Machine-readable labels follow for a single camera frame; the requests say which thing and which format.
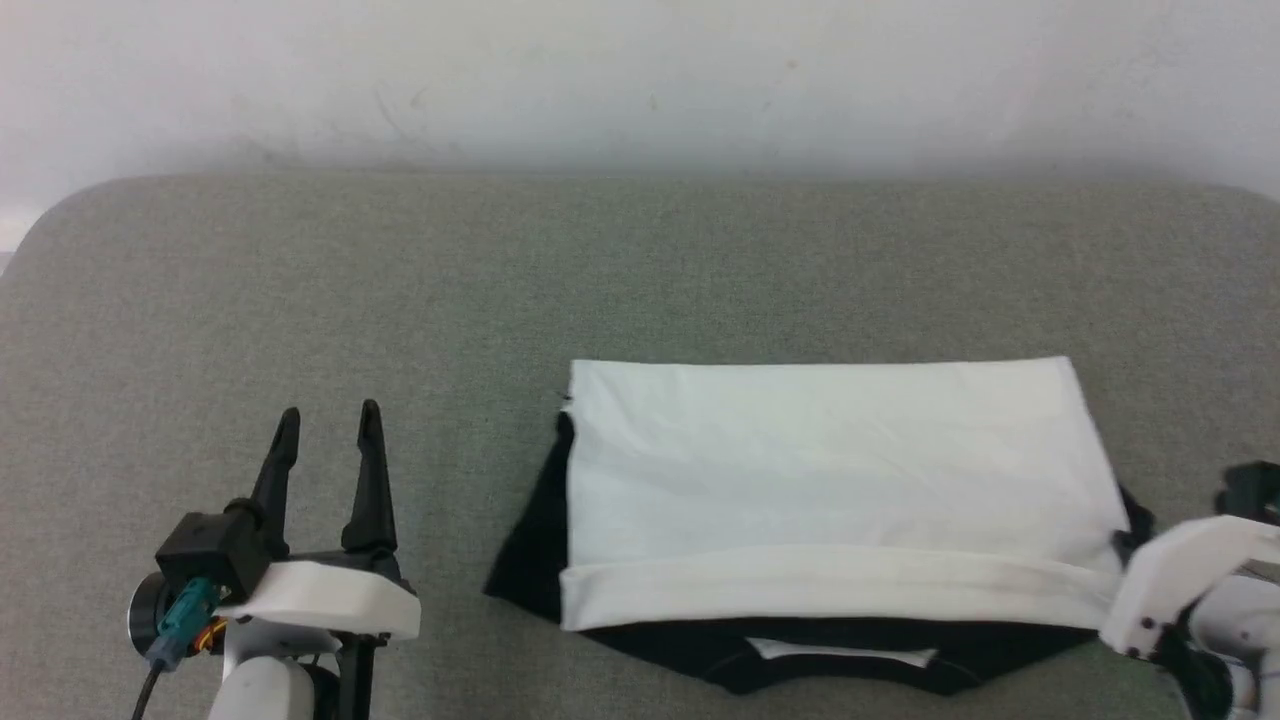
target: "gray fabric surface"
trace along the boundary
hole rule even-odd
[[[376,717],[1175,717],[1082,648],[945,700],[845,679],[736,698],[480,587],[573,357],[887,363],[1065,354],[1167,524],[1280,456],[1280,209],[1203,187],[704,184],[294,174],[115,182],[0,277],[0,715],[128,715],[129,594],[186,510],[246,492],[302,409],[288,539],[334,547],[380,401],[422,637]],[[215,661],[150,717],[201,717]]]

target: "white fabric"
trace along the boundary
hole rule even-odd
[[[1097,628],[1129,523],[1065,357],[579,360],[562,626],[742,616]]]
[[[874,657],[877,660],[893,660],[897,662],[906,662],[913,667],[928,667],[929,662],[933,661],[933,656],[938,653],[937,648],[928,650],[860,650],[851,647],[828,647],[818,644],[794,644],[785,643],[782,641],[771,641],[768,638],[746,638],[746,642],[751,643],[755,652],[760,655],[764,660],[774,660],[778,657],[786,657],[788,655],[836,655],[840,657]]]

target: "black cable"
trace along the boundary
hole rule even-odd
[[[160,678],[163,670],[164,665],[159,660],[151,664],[147,679],[142,680],[142,692],[138,693],[138,703],[133,706],[133,720],[142,720],[142,714],[147,711],[147,701],[151,700],[151,691],[155,689],[156,679]]]

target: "white wall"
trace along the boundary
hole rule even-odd
[[[0,251],[198,169],[1176,177],[1280,196],[1270,0],[4,0]]]

